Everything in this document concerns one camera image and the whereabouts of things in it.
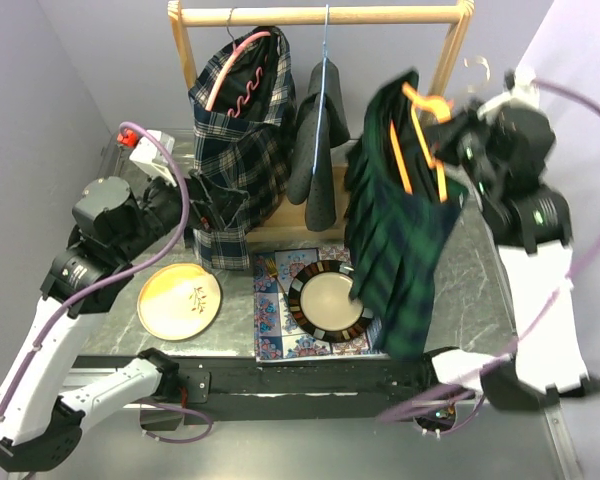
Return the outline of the orange clothes hanger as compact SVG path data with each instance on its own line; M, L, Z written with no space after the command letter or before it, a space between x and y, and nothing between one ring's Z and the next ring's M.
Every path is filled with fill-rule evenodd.
M491 69L488 60L484 56L476 56L472 60L465 58L463 65L468 68L471 63L475 63L484 68L484 80L480 85L468 85L460 93L457 93L451 99L446 99L440 95L421 95L416 88L409 82L404 82L401 86L402 94L411 102L410 117L413 128L418 140L420 149L425 159L426 165L431 172L435 173L435 185L437 197L441 203L448 200L448 189L446 182L445 169L443 164L434 157L430 145L427 143L424 135L422 123L419 120L419 111L430 113L438 124L446 123L452 118L452 110L461 103L467 95L476 93L484 88L491 79Z

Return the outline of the green plaid skirt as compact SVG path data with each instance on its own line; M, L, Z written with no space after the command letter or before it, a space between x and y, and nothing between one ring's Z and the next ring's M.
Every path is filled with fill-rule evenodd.
M375 349L412 361L424 352L435 298L434 273L461 215L468 189L447 181L440 201L423 158L402 87L404 71L367 105L362 133L347 152L345 245L354 265L352 297L381 321Z

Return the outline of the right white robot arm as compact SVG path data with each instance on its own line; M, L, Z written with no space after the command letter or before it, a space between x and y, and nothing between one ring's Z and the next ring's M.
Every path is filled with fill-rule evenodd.
M600 394L577 339L573 257L566 199L542 180L555 143L547 116L519 101L467 114L445 146L471 179L506 276L517 344L499 356L457 347L429 351L420 391L440 398L454 386L509 411L538 411Z

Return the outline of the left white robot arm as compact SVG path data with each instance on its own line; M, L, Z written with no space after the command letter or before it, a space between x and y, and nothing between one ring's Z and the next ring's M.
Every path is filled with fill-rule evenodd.
M51 264L32 326L0 387L4 474L56 468L89 429L132 401L181 398L178 364L154 348L77 391L64 391L63 383L100 317L148 267L142 254L159 240L173 246L194 228L226 224L245 200L245 193L214 186L197 173L154 178L141 196L116 176L86 187L72 210L67 249Z

